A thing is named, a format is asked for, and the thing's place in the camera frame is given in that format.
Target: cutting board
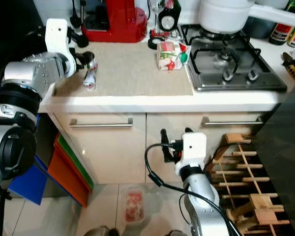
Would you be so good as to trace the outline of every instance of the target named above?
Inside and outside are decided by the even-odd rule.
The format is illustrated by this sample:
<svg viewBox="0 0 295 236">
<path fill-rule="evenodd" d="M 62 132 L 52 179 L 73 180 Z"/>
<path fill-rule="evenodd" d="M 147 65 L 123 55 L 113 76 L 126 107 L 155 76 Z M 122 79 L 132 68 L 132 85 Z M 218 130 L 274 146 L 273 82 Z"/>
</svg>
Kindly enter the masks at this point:
<svg viewBox="0 0 295 236">
<path fill-rule="evenodd" d="M 54 151 L 47 172 L 68 191 L 74 199 L 82 206 L 87 207 L 89 190 L 83 185 L 76 173 L 72 171 L 70 165 L 67 164 L 57 149 Z"/>
<path fill-rule="evenodd" d="M 9 190 L 31 202 L 40 205 L 43 198 L 47 177 L 36 166 L 17 176 L 9 185 Z"/>
<path fill-rule="evenodd" d="M 86 70 L 55 86 L 55 96 L 175 96 L 192 95 L 185 67 L 159 71 L 156 50 L 147 43 L 90 43 L 77 52 L 91 51 L 98 61 L 96 89 L 86 91 Z"/>
<path fill-rule="evenodd" d="M 79 177 L 81 182 L 84 184 L 84 186 L 89 190 L 91 193 L 94 188 L 94 183 L 76 155 L 73 153 L 72 149 L 68 145 L 68 143 L 64 140 L 63 136 L 58 133 L 54 146 L 57 149 L 57 151 L 62 155 L 63 159 L 67 162 L 67 164 L 71 167 L 72 171 L 76 173 L 76 175 Z"/>
</svg>

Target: cabinet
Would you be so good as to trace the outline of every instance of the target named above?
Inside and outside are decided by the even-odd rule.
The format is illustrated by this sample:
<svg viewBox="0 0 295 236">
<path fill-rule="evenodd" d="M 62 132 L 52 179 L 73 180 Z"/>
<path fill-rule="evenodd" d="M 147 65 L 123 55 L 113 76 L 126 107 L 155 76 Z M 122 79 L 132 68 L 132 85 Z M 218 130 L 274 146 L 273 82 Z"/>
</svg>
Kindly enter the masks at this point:
<svg viewBox="0 0 295 236">
<path fill-rule="evenodd" d="M 169 140 L 181 139 L 185 128 L 195 132 L 203 132 L 207 136 L 207 158 L 214 153 L 225 133 L 251 133 L 257 125 L 213 125 L 203 127 L 203 118 L 208 117 L 211 122 L 256 121 L 261 113 L 185 113 L 185 114 L 147 114 L 147 147 L 161 142 L 160 131 L 165 128 Z M 151 168 L 165 182 L 181 181 L 175 175 L 174 163 L 164 163 L 161 147 L 155 147 L 148 153 Z"/>
<path fill-rule="evenodd" d="M 145 182 L 146 114 L 55 114 L 97 183 Z"/>
</svg>

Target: tile floor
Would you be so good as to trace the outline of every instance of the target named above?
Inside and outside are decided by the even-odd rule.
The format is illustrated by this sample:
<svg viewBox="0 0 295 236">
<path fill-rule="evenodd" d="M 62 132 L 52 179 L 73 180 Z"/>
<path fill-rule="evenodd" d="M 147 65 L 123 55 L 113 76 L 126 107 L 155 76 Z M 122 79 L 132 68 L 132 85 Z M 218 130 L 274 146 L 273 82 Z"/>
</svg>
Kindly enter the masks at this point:
<svg viewBox="0 0 295 236">
<path fill-rule="evenodd" d="M 145 220 L 138 226 L 127 226 L 122 218 L 122 193 L 137 187 L 144 192 Z M 8 236 L 84 236 L 104 225 L 116 227 L 121 236 L 165 236 L 174 229 L 190 236 L 179 211 L 180 196 L 151 183 L 97 185 L 87 208 L 79 207 L 69 197 L 45 198 L 41 206 L 13 199 L 6 202 L 4 228 Z M 189 220 L 183 204 L 182 210 Z"/>
</svg>

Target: wooden rack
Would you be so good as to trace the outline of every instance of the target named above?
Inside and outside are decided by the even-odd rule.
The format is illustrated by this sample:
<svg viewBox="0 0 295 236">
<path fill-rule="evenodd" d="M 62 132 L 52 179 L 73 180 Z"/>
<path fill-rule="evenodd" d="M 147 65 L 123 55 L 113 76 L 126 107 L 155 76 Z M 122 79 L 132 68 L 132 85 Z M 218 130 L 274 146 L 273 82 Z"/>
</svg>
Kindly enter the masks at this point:
<svg viewBox="0 0 295 236">
<path fill-rule="evenodd" d="M 241 143 L 227 146 L 230 143 Z M 241 134 L 223 136 L 215 159 L 207 166 L 222 208 L 242 235 L 294 235 L 287 214 L 251 140 Z"/>
</svg>

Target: red coffee machine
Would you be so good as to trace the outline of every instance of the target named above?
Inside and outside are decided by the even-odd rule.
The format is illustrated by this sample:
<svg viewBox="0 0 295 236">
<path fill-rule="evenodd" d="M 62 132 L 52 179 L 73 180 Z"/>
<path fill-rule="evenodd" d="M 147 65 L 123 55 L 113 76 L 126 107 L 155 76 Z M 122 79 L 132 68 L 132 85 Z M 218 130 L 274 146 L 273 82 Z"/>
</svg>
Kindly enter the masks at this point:
<svg viewBox="0 0 295 236">
<path fill-rule="evenodd" d="M 134 0 L 101 3 L 82 24 L 82 32 L 89 41 L 133 43 L 146 36 L 148 20 L 144 11 L 135 7 Z"/>
</svg>

